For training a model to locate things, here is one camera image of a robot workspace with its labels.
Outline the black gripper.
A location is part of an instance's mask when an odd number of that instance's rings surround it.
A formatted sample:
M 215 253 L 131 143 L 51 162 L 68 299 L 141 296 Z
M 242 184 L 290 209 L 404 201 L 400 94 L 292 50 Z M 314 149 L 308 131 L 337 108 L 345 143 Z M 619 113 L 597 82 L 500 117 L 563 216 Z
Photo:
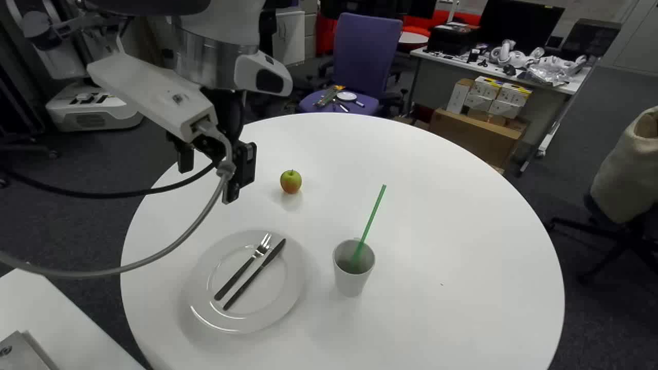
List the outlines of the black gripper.
M 256 167 L 256 145 L 238 143 L 224 131 L 207 131 L 198 137 L 194 143 L 183 143 L 180 139 L 169 134 L 166 141 L 176 151 L 176 169 L 178 172 L 188 172 L 194 169 L 194 153 L 206 154 L 213 167 L 224 175 L 222 201 L 233 204 L 238 200 L 241 189 L 254 182 Z

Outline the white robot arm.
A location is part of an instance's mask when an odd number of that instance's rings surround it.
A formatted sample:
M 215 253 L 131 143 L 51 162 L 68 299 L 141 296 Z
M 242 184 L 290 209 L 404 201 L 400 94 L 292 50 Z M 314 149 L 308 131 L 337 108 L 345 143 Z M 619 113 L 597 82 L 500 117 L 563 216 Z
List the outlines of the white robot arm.
M 178 47 L 166 71 L 127 52 L 86 67 L 89 77 L 117 94 L 178 145 L 203 153 L 233 204 L 254 180 L 253 143 L 241 141 L 242 92 L 288 96 L 288 69 L 258 47 L 267 0 L 89 0 L 115 16 L 166 16 Z

